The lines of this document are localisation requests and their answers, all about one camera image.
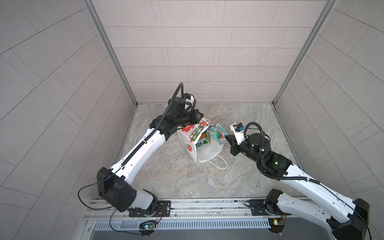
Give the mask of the white floral paper bag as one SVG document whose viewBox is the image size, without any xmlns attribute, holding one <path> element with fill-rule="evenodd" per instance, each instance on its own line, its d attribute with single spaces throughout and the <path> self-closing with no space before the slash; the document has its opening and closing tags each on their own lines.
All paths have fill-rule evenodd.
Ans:
<svg viewBox="0 0 384 240">
<path fill-rule="evenodd" d="M 228 133 L 219 124 L 203 118 L 198 124 L 181 128 L 177 134 L 195 163 L 210 163 L 220 170 L 228 167 L 220 156 Z"/>
</svg>

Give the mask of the green Fox's candy packet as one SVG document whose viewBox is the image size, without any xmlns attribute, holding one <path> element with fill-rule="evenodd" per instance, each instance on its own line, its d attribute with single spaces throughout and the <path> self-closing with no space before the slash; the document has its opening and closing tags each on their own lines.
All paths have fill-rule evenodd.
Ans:
<svg viewBox="0 0 384 240">
<path fill-rule="evenodd" d="M 204 133 L 202 133 L 198 142 L 196 143 L 196 147 L 198 148 L 198 147 L 201 147 L 203 145 L 210 144 L 210 143 L 211 143 L 210 134 L 207 132 L 204 132 Z"/>
</svg>

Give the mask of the teal Fox's candy packet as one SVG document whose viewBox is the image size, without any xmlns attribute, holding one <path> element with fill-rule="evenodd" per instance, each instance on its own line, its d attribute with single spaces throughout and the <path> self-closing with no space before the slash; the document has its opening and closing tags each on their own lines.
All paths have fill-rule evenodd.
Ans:
<svg viewBox="0 0 384 240">
<path fill-rule="evenodd" d="M 209 134 L 219 143 L 226 144 L 228 141 L 226 136 L 228 136 L 228 132 L 219 124 L 210 125 L 208 128 Z"/>
</svg>

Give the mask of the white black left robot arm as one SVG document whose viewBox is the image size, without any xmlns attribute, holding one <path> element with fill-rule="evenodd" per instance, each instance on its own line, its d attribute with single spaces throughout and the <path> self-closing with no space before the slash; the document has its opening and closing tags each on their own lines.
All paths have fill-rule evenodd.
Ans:
<svg viewBox="0 0 384 240">
<path fill-rule="evenodd" d="M 180 128 L 199 124 L 204 114 L 195 109 L 186 114 L 158 116 L 130 152 L 109 169 L 103 167 L 97 173 L 98 194 L 119 212 L 134 209 L 149 216 L 157 208 L 157 197 L 146 190 L 131 186 L 135 176 L 169 137 Z"/>
</svg>

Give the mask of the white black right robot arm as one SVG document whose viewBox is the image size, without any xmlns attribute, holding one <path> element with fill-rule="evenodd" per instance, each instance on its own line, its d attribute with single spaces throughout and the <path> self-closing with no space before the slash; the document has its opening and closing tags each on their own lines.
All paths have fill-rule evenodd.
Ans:
<svg viewBox="0 0 384 240">
<path fill-rule="evenodd" d="M 235 133 L 226 136 L 226 140 L 233 156 L 245 155 L 265 177 L 281 181 L 311 199 L 303 201 L 273 189 L 265 198 L 269 214 L 281 211 L 295 215 L 326 229 L 337 240 L 363 240 L 371 236 L 370 205 L 363 199 L 352 200 L 312 178 L 291 160 L 273 152 L 269 138 L 262 134 L 244 137 Z"/>
</svg>

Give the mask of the right circuit board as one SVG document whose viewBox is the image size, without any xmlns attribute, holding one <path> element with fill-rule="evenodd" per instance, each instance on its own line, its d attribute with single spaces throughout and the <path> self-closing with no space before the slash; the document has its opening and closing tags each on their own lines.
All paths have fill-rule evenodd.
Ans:
<svg viewBox="0 0 384 240">
<path fill-rule="evenodd" d="M 281 218 L 268 219 L 270 228 L 269 231 L 274 234 L 281 234 L 285 229 L 285 221 Z"/>
</svg>

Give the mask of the circuit board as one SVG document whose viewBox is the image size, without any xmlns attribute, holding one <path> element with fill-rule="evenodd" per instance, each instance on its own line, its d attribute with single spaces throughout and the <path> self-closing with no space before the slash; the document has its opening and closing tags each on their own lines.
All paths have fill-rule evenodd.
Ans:
<svg viewBox="0 0 384 240">
<path fill-rule="evenodd" d="M 285 221 L 281 218 L 268 219 L 270 228 L 269 231 L 274 234 L 281 234 L 285 229 Z"/>
<path fill-rule="evenodd" d="M 139 230 L 141 231 L 152 231 L 156 228 L 157 221 L 145 221 L 143 223 L 140 223 Z"/>
</svg>

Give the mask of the left circuit board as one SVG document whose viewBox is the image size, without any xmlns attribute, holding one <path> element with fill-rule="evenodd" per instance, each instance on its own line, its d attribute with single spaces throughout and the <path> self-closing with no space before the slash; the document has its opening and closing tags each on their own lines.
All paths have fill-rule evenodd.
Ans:
<svg viewBox="0 0 384 240">
<path fill-rule="evenodd" d="M 157 221 L 145 221 L 143 223 L 140 223 L 139 230 L 141 231 L 152 231 L 156 228 Z"/>
</svg>

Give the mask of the left corner aluminium profile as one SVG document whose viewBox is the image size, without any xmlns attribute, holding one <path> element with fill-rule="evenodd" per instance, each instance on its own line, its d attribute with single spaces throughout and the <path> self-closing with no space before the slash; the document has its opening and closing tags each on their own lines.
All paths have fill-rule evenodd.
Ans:
<svg viewBox="0 0 384 240">
<path fill-rule="evenodd" d="M 110 40 L 108 38 L 108 35 L 107 35 L 107 32 L 106 32 L 106 30 L 105 30 L 105 28 L 104 28 L 104 26 L 103 26 L 103 24 L 101 22 L 101 19 L 100 19 L 99 15 L 98 15 L 98 13 L 96 11 L 96 8 L 95 8 L 95 5 L 94 5 L 93 1 L 91 1 L 91 0 L 84 0 L 83 2 L 84 2 L 84 5 L 85 5 L 85 8 L 86 8 L 86 10 L 87 10 L 87 12 L 88 12 L 88 14 L 89 14 L 89 16 L 91 18 L 91 21 L 93 22 L 93 24 L 94 24 L 94 26 L 96 28 L 96 31 L 99 34 L 101 42 L 104 45 L 104 47 L 105 47 L 105 49 L 106 49 L 106 51 L 107 51 L 107 53 L 108 53 L 108 55 L 109 55 L 109 57 L 111 59 L 111 62 L 113 64 L 114 68 L 115 68 L 115 70 L 117 71 L 118 76 L 120 77 L 124 87 L 126 88 L 126 90 L 127 90 L 128 94 L 129 94 L 129 96 L 130 96 L 130 98 L 131 98 L 135 108 L 137 108 L 138 102 L 137 102 L 137 100 L 136 100 L 136 98 L 134 96 L 134 93 L 133 93 L 132 89 L 129 86 L 129 83 L 127 81 L 125 73 L 124 73 L 124 71 L 123 71 L 123 69 L 122 69 L 122 67 L 121 67 L 121 65 L 119 63 L 117 55 L 116 55 L 116 53 L 114 51 L 113 46 L 111 45 L 111 42 L 110 42 Z"/>
</svg>

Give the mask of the corner aluminium profile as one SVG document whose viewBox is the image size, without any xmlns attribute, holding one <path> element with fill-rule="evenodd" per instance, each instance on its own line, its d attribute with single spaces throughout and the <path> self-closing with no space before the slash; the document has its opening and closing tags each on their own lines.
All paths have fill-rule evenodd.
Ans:
<svg viewBox="0 0 384 240">
<path fill-rule="evenodd" d="M 95 5 L 94 5 L 93 1 L 91 1 L 91 0 L 84 0 L 83 2 L 84 2 L 84 5 L 85 5 L 85 8 L 86 8 L 86 10 L 87 10 L 87 12 L 88 12 L 88 14 L 89 14 L 89 16 L 91 18 L 91 21 L 93 22 L 93 24 L 94 24 L 94 26 L 96 28 L 96 31 L 99 34 L 101 42 L 104 45 L 104 47 L 105 47 L 105 49 L 106 49 L 106 51 L 107 51 L 107 53 L 108 53 L 108 55 L 109 55 L 109 57 L 111 59 L 111 62 L 113 64 L 114 68 L 115 68 L 115 70 L 117 71 L 118 76 L 120 77 L 124 87 L 126 88 L 126 90 L 127 90 L 128 94 L 129 94 L 129 96 L 130 96 L 130 98 L 131 98 L 135 108 L 137 108 L 138 102 L 137 102 L 137 100 L 136 100 L 136 98 L 134 96 L 134 93 L 133 93 L 132 89 L 129 86 L 129 83 L 127 81 L 125 73 L 124 73 L 124 71 L 123 71 L 123 69 L 122 69 L 122 67 L 121 67 L 121 65 L 119 63 L 117 55 L 116 55 L 116 53 L 114 51 L 113 46 L 111 45 L 111 42 L 110 42 L 110 40 L 108 38 L 108 35 L 107 35 L 107 32 L 106 32 L 106 30 L 105 30 L 105 28 L 104 28 L 104 26 L 103 26 L 103 24 L 101 22 L 101 19 L 100 19 L 99 15 L 98 15 L 98 13 L 96 11 L 96 8 L 95 8 Z"/>
<path fill-rule="evenodd" d="M 329 18 L 332 10 L 334 9 L 336 3 L 338 0 L 328 0 L 326 1 L 326 4 L 324 5 L 322 11 L 320 12 L 320 15 L 318 19 L 316 20 L 309 36 L 307 37 L 302 49 L 300 50 L 293 66 L 291 67 L 285 81 L 282 84 L 282 87 L 280 88 L 276 98 L 273 100 L 272 104 L 276 107 L 281 98 L 283 97 L 284 92 L 288 88 L 290 82 L 294 78 L 297 70 L 299 69 L 300 65 L 302 64 L 304 58 L 307 56 L 309 50 L 311 49 L 313 43 L 315 42 L 317 36 L 319 35 L 321 29 L 323 28 L 324 24 L 326 23 L 327 19 Z"/>
</svg>

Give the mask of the right corner aluminium profile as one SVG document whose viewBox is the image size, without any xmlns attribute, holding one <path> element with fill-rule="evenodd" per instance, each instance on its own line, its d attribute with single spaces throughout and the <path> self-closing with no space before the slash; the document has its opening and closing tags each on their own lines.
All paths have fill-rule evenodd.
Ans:
<svg viewBox="0 0 384 240">
<path fill-rule="evenodd" d="M 321 29 L 323 28 L 324 24 L 326 23 L 327 19 L 329 18 L 332 10 L 334 9 L 336 3 L 338 0 L 328 0 L 326 1 L 326 4 L 324 5 L 322 11 L 320 12 L 320 15 L 318 19 L 316 20 L 309 36 L 307 37 L 302 49 L 300 50 L 293 66 L 291 67 L 285 81 L 282 84 L 282 87 L 280 88 L 276 98 L 273 100 L 272 104 L 276 107 L 281 98 L 283 97 L 284 92 L 288 88 L 290 82 L 294 78 L 297 70 L 299 69 L 300 65 L 302 64 L 304 58 L 307 56 L 309 50 L 311 49 L 313 43 L 315 42 L 317 36 L 319 35 Z"/>
</svg>

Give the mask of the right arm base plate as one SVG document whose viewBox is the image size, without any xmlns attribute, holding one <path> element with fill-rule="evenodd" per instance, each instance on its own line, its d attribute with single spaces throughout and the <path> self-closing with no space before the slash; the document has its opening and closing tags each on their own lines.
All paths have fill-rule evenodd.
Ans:
<svg viewBox="0 0 384 240">
<path fill-rule="evenodd" d="M 267 202 L 266 200 L 248 200 L 244 205 L 251 209 L 253 216 L 283 216 L 284 213 L 277 207 L 276 203 Z"/>
</svg>

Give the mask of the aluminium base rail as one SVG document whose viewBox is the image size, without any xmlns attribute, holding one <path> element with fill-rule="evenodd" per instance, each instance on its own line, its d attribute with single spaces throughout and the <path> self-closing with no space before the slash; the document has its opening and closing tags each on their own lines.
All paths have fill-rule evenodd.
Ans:
<svg viewBox="0 0 384 240">
<path fill-rule="evenodd" d="M 252 209 L 245 202 L 255 200 L 261 206 L 263 197 L 250 198 L 195 198 L 195 199 L 168 199 L 170 204 L 165 204 L 165 199 L 158 201 L 163 216 L 154 213 L 151 217 L 139 214 L 133 210 L 119 212 L 115 208 L 99 210 L 108 207 L 104 200 L 91 200 L 90 206 L 94 210 L 86 210 L 82 220 L 182 220 L 182 219 L 228 219 L 228 218 L 279 218 L 283 213 L 270 215 L 262 209 Z"/>
</svg>

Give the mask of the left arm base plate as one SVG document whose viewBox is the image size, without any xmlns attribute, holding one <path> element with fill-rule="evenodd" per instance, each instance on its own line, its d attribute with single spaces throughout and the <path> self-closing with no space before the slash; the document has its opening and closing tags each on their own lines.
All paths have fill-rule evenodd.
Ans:
<svg viewBox="0 0 384 240">
<path fill-rule="evenodd" d="M 147 209 L 129 208 L 129 217 L 169 217 L 171 210 L 171 201 L 155 201 Z"/>
</svg>

